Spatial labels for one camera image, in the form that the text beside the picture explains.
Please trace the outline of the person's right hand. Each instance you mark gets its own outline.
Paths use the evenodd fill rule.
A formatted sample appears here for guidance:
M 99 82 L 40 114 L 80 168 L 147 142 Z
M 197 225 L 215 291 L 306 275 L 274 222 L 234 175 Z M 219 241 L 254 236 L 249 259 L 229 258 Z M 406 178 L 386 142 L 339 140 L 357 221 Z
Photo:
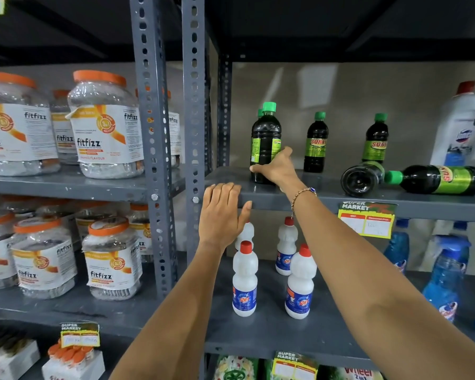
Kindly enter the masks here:
M 269 163 L 273 166 L 271 174 L 262 174 L 266 179 L 273 182 L 286 195 L 305 188 L 297 176 L 294 165 L 291 160 L 292 148 L 285 146 L 283 150 L 276 154 Z

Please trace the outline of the person's left hand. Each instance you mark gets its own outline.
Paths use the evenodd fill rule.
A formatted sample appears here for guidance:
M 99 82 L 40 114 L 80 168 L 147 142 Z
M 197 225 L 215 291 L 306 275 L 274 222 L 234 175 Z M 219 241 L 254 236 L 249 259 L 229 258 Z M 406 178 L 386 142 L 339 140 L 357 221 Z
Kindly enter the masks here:
M 219 183 L 213 185 L 209 207 L 201 210 L 198 225 L 198 252 L 217 251 L 222 254 L 239 235 L 238 216 L 241 212 L 238 212 L 238 203 L 241 185 L 230 183 L 232 183 L 232 191 L 227 207 L 221 207 L 221 187 L 225 183 Z

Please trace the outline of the person's left forearm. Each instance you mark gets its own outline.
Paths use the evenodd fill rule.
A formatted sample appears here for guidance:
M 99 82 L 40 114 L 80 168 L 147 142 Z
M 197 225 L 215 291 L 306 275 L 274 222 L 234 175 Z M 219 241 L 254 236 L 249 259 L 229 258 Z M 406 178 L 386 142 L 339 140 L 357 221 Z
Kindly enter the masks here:
M 109 380 L 198 380 L 213 290 L 226 246 L 200 242 L 193 260 Z

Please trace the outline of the person's right forearm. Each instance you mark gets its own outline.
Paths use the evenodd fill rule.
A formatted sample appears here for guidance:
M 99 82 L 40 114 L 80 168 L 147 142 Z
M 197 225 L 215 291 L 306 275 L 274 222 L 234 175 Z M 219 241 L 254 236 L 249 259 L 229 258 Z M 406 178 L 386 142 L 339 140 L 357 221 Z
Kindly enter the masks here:
M 308 188 L 287 195 L 352 336 L 388 380 L 475 380 L 475 343 Z

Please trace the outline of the small white red-capped bottle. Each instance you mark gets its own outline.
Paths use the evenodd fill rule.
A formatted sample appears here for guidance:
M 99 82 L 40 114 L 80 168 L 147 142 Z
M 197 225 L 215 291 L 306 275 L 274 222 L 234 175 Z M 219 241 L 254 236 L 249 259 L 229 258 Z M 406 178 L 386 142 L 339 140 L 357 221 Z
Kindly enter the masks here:
M 278 238 L 275 269 L 279 274 L 289 276 L 291 275 L 291 259 L 297 251 L 298 240 L 298 229 L 293 217 L 285 217 L 284 224 L 279 227 Z
M 253 251 L 251 241 L 242 241 L 240 249 L 233 257 L 232 268 L 232 306 L 240 317 L 248 317 L 257 306 L 257 287 L 259 259 Z
M 305 319 L 310 312 L 314 277 L 317 265 L 306 243 L 301 244 L 290 263 L 291 274 L 287 281 L 285 309 L 293 319 Z
M 254 237 L 254 225 L 250 221 L 247 221 L 243 230 L 241 231 L 241 233 L 237 236 L 235 240 L 235 243 L 234 243 L 235 250 L 236 251 L 241 250 L 241 243 L 243 241 L 251 242 L 252 248 L 253 248 L 254 246 L 253 237 Z

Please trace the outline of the clear orange-lid plastic jar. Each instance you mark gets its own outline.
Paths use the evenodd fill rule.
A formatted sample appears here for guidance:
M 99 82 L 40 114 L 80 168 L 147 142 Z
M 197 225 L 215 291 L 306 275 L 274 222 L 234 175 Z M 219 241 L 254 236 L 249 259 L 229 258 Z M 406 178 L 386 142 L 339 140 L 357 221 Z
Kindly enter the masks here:
M 139 103 L 118 74 L 76 70 L 68 94 L 70 120 L 83 175 L 128 179 L 145 170 Z
M 167 91 L 169 106 L 169 132 L 170 132 L 170 152 L 171 168 L 177 169 L 181 164 L 182 138 L 180 114 L 178 113 L 175 102 L 172 102 L 171 91 Z
M 0 72 L 0 176 L 61 169 L 48 98 L 26 76 Z
M 66 117 L 71 112 L 67 99 L 69 92 L 66 89 L 53 91 L 54 99 L 50 105 L 51 121 L 60 162 L 64 165 L 78 165 L 77 148 L 71 121 Z

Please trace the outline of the grey metal shelf rack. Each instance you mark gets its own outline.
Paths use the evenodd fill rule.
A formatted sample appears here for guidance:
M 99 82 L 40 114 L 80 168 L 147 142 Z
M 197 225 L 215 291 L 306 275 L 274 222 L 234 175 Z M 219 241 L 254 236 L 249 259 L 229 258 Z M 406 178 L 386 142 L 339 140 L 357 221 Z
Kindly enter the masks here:
M 108 201 L 145 202 L 152 227 L 157 303 L 178 279 L 175 223 L 172 204 L 167 77 L 161 33 L 160 1 L 130 0 L 135 72 L 138 80 L 140 124 L 145 175 L 139 188 L 128 180 L 84 178 L 74 167 L 69 172 L 34 177 L 0 176 L 0 193 L 46 198 L 87 199 L 103 194 Z
M 285 196 L 272 185 L 254 184 L 245 168 L 230 167 L 230 113 L 234 62 L 364 62 L 386 60 L 453 60 L 449 47 L 459 44 L 475 59 L 475 39 L 449 40 L 429 50 L 426 39 L 407 45 L 386 38 L 378 46 L 359 49 L 370 27 L 398 0 L 205 0 L 182 1 L 187 259 L 196 249 L 203 183 L 234 180 L 243 185 L 240 204 L 254 209 L 286 211 Z M 356 345 L 336 311 L 320 276 L 309 318 L 296 321 L 283 309 L 286 278 L 262 261 L 261 304 L 249 318 L 237 316 L 228 303 L 232 261 L 223 258 L 215 287 L 205 350 L 215 355 L 272 359 L 276 351 L 304 354 L 332 366 L 374 369 Z

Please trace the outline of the green white floral packet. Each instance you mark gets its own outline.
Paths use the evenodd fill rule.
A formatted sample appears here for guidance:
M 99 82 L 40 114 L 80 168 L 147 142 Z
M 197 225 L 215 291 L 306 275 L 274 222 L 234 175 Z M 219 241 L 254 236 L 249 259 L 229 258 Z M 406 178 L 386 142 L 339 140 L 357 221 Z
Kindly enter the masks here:
M 257 380 L 259 359 L 220 355 L 212 380 Z

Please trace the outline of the group of orange-lid jars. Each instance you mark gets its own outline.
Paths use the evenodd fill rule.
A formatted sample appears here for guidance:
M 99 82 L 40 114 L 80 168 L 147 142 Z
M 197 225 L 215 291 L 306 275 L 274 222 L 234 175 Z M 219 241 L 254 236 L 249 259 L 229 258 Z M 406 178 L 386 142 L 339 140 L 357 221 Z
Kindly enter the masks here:
M 6 196 L 0 204 L 0 290 L 50 300 L 76 284 L 78 261 L 98 300 L 122 301 L 141 289 L 142 262 L 152 255 L 147 206 L 123 216 L 106 201 Z

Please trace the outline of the large white red-capped bottle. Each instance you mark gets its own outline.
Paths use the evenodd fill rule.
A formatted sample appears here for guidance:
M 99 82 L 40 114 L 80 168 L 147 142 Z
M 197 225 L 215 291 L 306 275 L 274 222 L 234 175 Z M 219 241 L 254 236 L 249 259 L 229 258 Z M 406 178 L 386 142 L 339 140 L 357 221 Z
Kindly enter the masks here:
M 431 165 L 475 165 L 475 80 L 461 82 L 443 106 Z

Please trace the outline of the bunch of orange-capped tubes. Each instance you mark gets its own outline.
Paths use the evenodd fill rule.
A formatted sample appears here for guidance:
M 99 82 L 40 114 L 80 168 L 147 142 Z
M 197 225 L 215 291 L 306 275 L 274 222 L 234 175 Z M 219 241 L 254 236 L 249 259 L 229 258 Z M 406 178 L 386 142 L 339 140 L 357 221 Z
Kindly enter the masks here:
M 61 343 L 49 347 L 47 351 L 49 363 L 63 368 L 82 370 L 95 358 L 96 351 L 91 346 L 71 345 L 65 348 Z

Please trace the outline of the white cardboard display box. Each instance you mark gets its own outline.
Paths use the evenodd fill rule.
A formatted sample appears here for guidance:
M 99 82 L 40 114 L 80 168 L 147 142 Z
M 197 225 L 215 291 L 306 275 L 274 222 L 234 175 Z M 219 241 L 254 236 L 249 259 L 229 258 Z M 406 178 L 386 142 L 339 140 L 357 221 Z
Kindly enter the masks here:
M 25 347 L 14 355 L 0 349 L 0 380 L 19 380 L 39 360 L 36 340 L 29 340 Z
M 99 380 L 105 372 L 103 354 L 95 350 L 94 360 L 84 369 L 76 370 L 53 365 L 49 361 L 43 365 L 41 373 L 44 380 Z

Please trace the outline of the bunch of dark tubes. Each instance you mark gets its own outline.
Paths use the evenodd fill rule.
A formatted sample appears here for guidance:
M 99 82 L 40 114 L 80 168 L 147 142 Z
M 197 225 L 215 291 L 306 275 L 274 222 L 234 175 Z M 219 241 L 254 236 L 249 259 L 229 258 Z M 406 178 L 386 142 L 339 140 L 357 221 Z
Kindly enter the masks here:
M 26 332 L 6 326 L 0 326 L 0 356 L 14 357 L 22 352 L 32 341 Z

